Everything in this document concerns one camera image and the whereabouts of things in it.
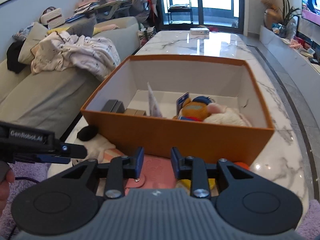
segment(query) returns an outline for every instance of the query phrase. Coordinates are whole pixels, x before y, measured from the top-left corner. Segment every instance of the pink wallet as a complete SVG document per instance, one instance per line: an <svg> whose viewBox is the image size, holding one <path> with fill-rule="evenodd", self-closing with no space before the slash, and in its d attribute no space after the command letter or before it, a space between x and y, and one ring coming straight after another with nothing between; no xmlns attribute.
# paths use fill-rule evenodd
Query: pink wallet
<svg viewBox="0 0 320 240"><path fill-rule="evenodd" d="M128 179L125 194L130 188L175 188L176 178L170 159L145 155L139 179Z"/></svg>

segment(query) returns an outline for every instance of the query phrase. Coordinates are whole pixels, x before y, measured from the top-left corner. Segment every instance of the gray couch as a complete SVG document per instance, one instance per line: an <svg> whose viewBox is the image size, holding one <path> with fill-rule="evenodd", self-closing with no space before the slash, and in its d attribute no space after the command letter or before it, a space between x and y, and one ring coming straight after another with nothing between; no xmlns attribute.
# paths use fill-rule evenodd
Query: gray couch
<svg viewBox="0 0 320 240"><path fill-rule="evenodd" d="M114 19L98 26L106 23L117 24L120 29L101 32L95 37L111 39L121 60L139 48L139 26L134 17ZM26 67L15 74L7 70L6 60L0 63L0 120L51 130L60 138L100 82L78 68L30 73Z"/></svg>

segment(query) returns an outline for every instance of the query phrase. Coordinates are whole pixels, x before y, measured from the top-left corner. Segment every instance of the open cardboard box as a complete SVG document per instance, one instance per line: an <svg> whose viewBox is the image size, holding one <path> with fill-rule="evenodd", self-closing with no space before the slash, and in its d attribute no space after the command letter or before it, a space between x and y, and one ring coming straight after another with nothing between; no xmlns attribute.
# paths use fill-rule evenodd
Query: open cardboard box
<svg viewBox="0 0 320 240"><path fill-rule="evenodd" d="M147 82L166 118L101 112L109 99L117 99L125 108L149 113ZM238 108L252 127L173 120L176 100L186 92L192 99L206 95ZM250 165L274 132L249 65L230 58L130 56L96 89L81 112L127 155L142 146L146 154L170 158L171 148L178 147L182 155L200 157L208 163L226 158Z"/></svg>

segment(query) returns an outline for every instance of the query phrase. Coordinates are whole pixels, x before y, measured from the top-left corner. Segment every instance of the television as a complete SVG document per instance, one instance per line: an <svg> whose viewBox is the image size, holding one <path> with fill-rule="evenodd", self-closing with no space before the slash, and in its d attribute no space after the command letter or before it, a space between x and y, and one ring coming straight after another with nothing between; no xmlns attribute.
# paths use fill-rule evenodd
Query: television
<svg viewBox="0 0 320 240"><path fill-rule="evenodd" d="M302 18L320 26L320 0L302 0Z"/></svg>

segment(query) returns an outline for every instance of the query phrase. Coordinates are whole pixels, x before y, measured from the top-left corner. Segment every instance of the brown vase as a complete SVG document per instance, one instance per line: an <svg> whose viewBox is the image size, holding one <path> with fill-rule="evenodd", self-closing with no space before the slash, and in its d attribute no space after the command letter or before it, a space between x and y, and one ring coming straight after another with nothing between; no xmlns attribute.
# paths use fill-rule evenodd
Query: brown vase
<svg viewBox="0 0 320 240"><path fill-rule="evenodd" d="M277 11L267 9L264 13L264 25L269 30L272 30L273 23L282 23L282 17Z"/></svg>

